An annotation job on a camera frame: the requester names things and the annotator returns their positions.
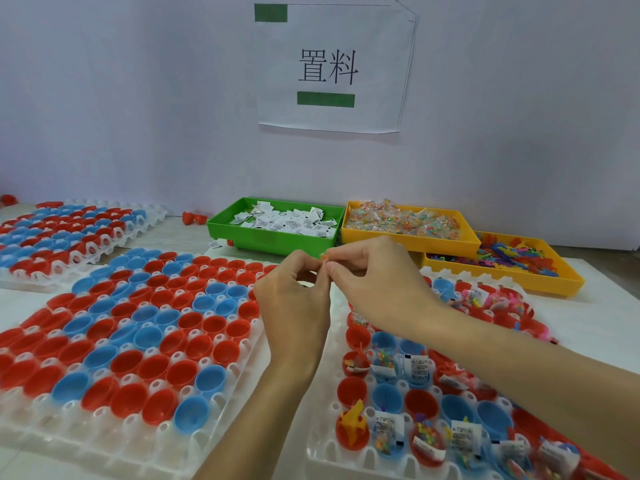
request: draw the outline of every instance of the chinese character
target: chinese character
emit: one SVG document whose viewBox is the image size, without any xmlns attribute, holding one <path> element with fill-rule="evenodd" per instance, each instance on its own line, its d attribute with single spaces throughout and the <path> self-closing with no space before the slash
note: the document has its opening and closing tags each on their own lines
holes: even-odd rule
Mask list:
<svg viewBox="0 0 640 480">
<path fill-rule="evenodd" d="M 356 51 L 352 50 L 351 51 L 351 56 L 349 57 L 347 54 L 340 53 L 340 50 L 336 50 L 335 54 L 331 54 L 332 58 L 333 58 L 333 62 L 332 65 L 334 65 L 333 67 L 333 71 L 331 72 L 331 74 L 329 75 L 329 77 L 331 77 L 333 74 L 335 74 L 335 78 L 333 80 L 334 84 L 338 83 L 338 74 L 343 75 L 343 74 L 350 74 L 349 77 L 349 85 L 353 84 L 353 74 L 357 74 L 358 71 L 357 70 L 353 70 L 353 66 L 355 64 L 355 59 L 356 59 Z"/>
<path fill-rule="evenodd" d="M 305 63 L 305 78 L 299 80 L 315 80 L 316 82 L 326 82 L 322 78 L 322 63 L 326 62 L 324 50 L 304 50 L 300 62 Z"/>
</svg>

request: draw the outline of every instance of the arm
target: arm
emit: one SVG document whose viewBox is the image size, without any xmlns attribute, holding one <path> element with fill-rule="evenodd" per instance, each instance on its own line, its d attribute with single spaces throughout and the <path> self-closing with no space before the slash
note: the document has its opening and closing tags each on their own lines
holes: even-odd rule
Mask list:
<svg viewBox="0 0 640 480">
<path fill-rule="evenodd" d="M 622 473 L 640 471 L 640 376 L 452 310 L 390 238 L 327 256 L 333 281 L 375 326 L 459 362 Z"/>
<path fill-rule="evenodd" d="M 315 282 L 306 288 L 297 280 Z M 253 289 L 271 348 L 258 386 L 193 480 L 261 480 L 273 474 L 291 421 L 316 373 L 329 330 L 329 276 L 295 251 Z"/>
</svg>

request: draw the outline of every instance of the forearm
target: forearm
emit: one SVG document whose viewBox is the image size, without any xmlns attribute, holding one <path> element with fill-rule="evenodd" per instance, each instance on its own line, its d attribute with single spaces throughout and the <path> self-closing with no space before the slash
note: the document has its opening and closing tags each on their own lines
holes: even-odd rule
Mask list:
<svg viewBox="0 0 640 480">
<path fill-rule="evenodd" d="M 419 323 L 419 342 L 601 460 L 627 475 L 640 471 L 638 375 L 454 310 Z"/>
<path fill-rule="evenodd" d="M 313 374 L 269 365 L 193 480 L 270 479 Z"/>
</svg>

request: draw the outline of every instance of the white paper on table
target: white paper on table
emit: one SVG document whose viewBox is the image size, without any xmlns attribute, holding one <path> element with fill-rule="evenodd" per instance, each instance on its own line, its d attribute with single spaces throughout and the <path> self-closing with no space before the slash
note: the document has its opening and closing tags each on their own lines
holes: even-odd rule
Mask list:
<svg viewBox="0 0 640 480">
<path fill-rule="evenodd" d="M 353 133 L 399 131 L 417 19 L 395 0 L 290 4 L 285 22 L 255 22 L 258 122 Z"/>
</svg>

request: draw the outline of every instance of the white wall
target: white wall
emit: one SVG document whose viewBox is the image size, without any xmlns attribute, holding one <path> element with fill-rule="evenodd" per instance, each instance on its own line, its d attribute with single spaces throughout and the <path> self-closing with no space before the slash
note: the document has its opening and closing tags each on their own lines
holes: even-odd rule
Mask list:
<svg viewBox="0 0 640 480">
<path fill-rule="evenodd" d="M 0 191 L 174 212 L 388 196 L 554 244 L 640 245 L 640 0 L 401 0 L 401 131 L 259 127 L 253 3 L 0 0 Z"/>
</svg>

